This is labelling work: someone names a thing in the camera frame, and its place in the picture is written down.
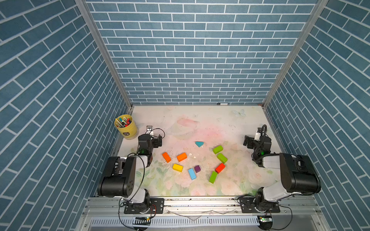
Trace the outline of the orange block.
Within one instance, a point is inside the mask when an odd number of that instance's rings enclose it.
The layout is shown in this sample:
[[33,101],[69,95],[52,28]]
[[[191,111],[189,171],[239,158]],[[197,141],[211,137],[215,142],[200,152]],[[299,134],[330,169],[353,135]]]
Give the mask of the orange block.
[[187,159],[187,154],[186,153],[182,153],[182,154],[180,154],[180,155],[178,155],[176,158],[177,158],[177,160],[179,161],[179,162],[181,162],[181,161],[184,161],[184,160],[186,160]]
[[167,163],[170,163],[171,162],[171,157],[168,155],[168,153],[167,152],[165,152],[165,153],[163,153],[162,154],[162,156],[163,156],[163,158],[164,158],[164,160],[167,162]]

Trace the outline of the light blue block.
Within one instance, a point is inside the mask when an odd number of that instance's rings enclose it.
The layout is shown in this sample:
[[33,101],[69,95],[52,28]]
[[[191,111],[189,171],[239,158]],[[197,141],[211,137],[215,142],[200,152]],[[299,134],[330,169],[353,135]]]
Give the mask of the light blue block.
[[191,180],[195,180],[196,179],[197,176],[196,176],[196,173],[195,173],[195,171],[194,171],[193,168],[189,169],[188,170],[188,173],[189,173],[189,176],[190,176]]

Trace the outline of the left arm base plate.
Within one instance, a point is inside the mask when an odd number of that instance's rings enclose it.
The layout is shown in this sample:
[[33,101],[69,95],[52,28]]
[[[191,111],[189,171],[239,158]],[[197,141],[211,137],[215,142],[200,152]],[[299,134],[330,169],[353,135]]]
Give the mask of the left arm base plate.
[[125,205],[124,214],[162,214],[164,210],[164,198],[145,199],[143,203]]

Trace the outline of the teal triangle block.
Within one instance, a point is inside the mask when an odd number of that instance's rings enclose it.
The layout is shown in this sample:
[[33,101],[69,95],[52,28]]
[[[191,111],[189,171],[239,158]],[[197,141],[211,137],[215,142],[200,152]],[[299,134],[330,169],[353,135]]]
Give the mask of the teal triangle block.
[[195,144],[196,144],[197,147],[202,147],[204,145],[204,142],[196,141]]

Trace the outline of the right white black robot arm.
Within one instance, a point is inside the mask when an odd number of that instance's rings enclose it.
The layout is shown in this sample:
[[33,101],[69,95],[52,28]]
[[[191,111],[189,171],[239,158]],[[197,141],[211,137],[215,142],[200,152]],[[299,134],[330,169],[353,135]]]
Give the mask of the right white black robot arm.
[[254,137],[246,135],[243,145],[253,150],[251,159],[258,167],[280,172],[273,185],[259,188],[254,196],[238,198],[243,213],[279,213],[281,200],[321,191],[320,179],[308,156],[271,152],[272,139],[267,135],[267,125],[258,128]]

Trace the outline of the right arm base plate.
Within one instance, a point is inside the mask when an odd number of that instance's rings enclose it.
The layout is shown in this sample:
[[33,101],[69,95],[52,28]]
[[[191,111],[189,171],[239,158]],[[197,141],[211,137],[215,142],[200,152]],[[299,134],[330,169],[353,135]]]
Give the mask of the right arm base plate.
[[264,199],[244,197],[240,199],[242,213],[280,213],[277,203]]

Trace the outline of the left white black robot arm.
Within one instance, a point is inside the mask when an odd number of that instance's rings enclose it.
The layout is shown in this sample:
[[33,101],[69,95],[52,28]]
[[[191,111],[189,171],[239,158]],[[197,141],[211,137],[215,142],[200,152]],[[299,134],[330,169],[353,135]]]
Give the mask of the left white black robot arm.
[[163,213],[164,199],[151,198],[142,188],[147,168],[153,160],[153,149],[162,146],[162,136],[143,134],[138,137],[137,152],[127,157],[109,157],[97,187],[103,197],[120,197],[124,214]]

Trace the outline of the yellow block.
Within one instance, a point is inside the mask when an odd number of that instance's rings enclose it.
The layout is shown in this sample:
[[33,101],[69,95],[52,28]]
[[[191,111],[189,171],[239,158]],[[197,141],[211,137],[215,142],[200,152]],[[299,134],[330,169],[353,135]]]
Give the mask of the yellow block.
[[179,165],[179,164],[173,164],[173,166],[172,166],[172,169],[175,170],[175,171],[178,171],[178,172],[182,172],[183,168],[184,167],[182,165]]

